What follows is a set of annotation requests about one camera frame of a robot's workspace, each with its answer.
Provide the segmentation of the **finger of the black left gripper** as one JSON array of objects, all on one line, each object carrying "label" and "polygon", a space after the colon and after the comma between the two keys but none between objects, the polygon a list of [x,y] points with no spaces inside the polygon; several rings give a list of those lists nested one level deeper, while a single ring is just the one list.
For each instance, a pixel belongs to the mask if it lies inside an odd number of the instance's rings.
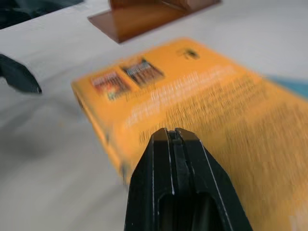
[{"label": "finger of the black left gripper", "polygon": [[0,77],[19,92],[42,94],[39,83],[28,68],[4,54],[0,55]]}]

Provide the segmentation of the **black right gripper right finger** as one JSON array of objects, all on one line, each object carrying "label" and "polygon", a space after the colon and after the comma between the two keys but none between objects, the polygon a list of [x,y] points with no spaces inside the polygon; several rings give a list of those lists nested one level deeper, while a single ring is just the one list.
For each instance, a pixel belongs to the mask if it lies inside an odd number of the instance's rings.
[{"label": "black right gripper right finger", "polygon": [[201,231],[250,231],[252,227],[227,172],[190,131],[176,129],[193,192],[200,200],[192,227]]}]

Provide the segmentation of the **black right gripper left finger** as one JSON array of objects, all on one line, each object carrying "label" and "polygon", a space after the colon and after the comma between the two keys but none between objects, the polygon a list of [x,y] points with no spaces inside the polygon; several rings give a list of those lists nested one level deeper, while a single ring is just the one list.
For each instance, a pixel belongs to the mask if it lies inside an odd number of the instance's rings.
[{"label": "black right gripper left finger", "polygon": [[174,140],[180,128],[154,132],[130,179],[126,231],[181,231]]}]

